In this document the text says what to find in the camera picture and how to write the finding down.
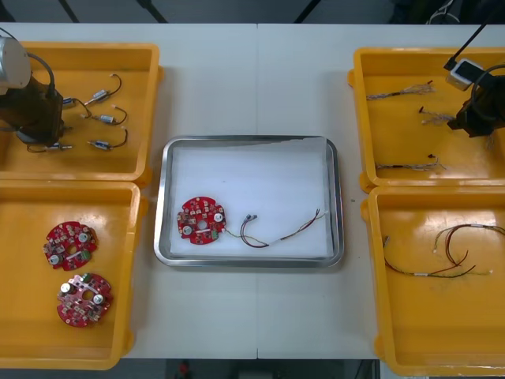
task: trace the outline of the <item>white tabletop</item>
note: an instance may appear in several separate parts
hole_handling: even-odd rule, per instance
[[[318,270],[169,268],[144,220],[134,273],[131,358],[373,358],[372,268],[358,185],[352,90],[359,47],[459,47],[473,26],[255,24],[4,24],[18,39],[151,42],[160,49],[152,142],[154,199],[161,148],[185,134],[305,134],[339,151],[346,252]],[[487,27],[472,46],[503,45]]]

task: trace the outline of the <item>floor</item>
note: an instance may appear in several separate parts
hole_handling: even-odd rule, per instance
[[[191,360],[193,379],[372,379],[372,361],[226,361]],[[0,370],[9,379],[172,379],[181,364],[177,359],[122,359],[108,371]]]
[[[153,0],[173,23],[291,23],[310,0]],[[151,23],[136,0],[67,0],[80,22]],[[70,22],[58,0],[3,0],[18,22]],[[392,0],[322,0],[309,24],[384,24]]]

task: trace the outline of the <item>wire connector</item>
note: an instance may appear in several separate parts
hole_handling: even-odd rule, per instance
[[[91,97],[90,100],[88,100],[86,103],[84,103],[84,105],[89,105],[89,104],[93,104],[93,103],[101,103],[104,100],[106,100],[109,97],[111,97],[114,93],[116,93],[117,91],[119,91],[119,89],[122,86],[122,80],[119,77],[119,75],[117,75],[116,73],[112,73],[111,75],[109,75],[109,77],[116,77],[117,79],[119,79],[119,85],[118,85],[118,87],[114,91],[110,91],[108,89],[100,89],[98,92],[96,92]]]

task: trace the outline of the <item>yellow plastic tray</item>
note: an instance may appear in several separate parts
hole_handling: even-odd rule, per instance
[[[140,204],[128,182],[0,181],[0,368],[104,370],[131,348]],[[99,248],[78,270],[53,270],[42,246],[54,226],[71,220],[93,227]],[[72,328],[59,318],[56,296],[85,272],[107,279],[114,301],[97,324]]]
[[[398,375],[505,374],[505,236],[479,228],[454,233],[454,257],[468,250],[463,268],[476,265],[454,279],[405,276],[384,264],[386,255],[404,271],[447,267],[444,238],[433,253],[436,234],[460,223],[505,226],[504,199],[498,186],[377,187],[363,202],[375,276],[376,353]]]
[[[63,97],[83,102],[100,89],[115,89],[117,73],[123,80],[121,90],[103,103],[90,106],[93,114],[122,113],[111,104],[124,108],[129,117],[123,124],[129,131],[126,146],[106,152],[87,144],[88,140],[119,143],[124,138],[120,126],[82,119],[80,106],[63,111],[63,120],[73,127],[61,142],[74,147],[64,152],[33,154],[26,151],[12,133],[0,133],[0,179],[107,180],[129,181],[146,186],[151,179],[148,157],[157,84],[163,76],[159,69],[159,50],[146,43],[23,43],[26,49],[43,58],[54,71],[56,89]],[[34,76],[42,83],[49,78],[44,68],[32,59]]]
[[[374,186],[505,185],[505,130],[495,132],[494,148],[487,150],[487,137],[469,138],[464,130],[451,130],[445,124],[421,124],[426,119],[418,113],[422,106],[455,116],[469,98],[469,91],[459,91],[445,80],[443,65],[456,50],[363,48],[354,54],[348,80],[354,88],[364,191]],[[505,48],[467,49],[461,58],[487,68],[505,60]],[[437,92],[366,100],[367,95],[428,81],[433,81]],[[447,170],[376,170],[376,164],[431,163],[429,154],[438,156]]]

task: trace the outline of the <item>circular circuit board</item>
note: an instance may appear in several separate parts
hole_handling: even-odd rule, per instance
[[[226,217],[221,205],[210,197],[194,197],[182,205],[177,214],[177,224],[182,238],[195,245],[206,245],[218,239],[224,231]]]
[[[65,271],[86,265],[98,248],[95,231],[77,221],[60,223],[49,232],[46,240],[43,252],[47,261],[53,268],[63,267]]]
[[[83,328],[96,323],[110,308],[110,284],[100,275],[75,275],[58,292],[59,317],[70,326]]]

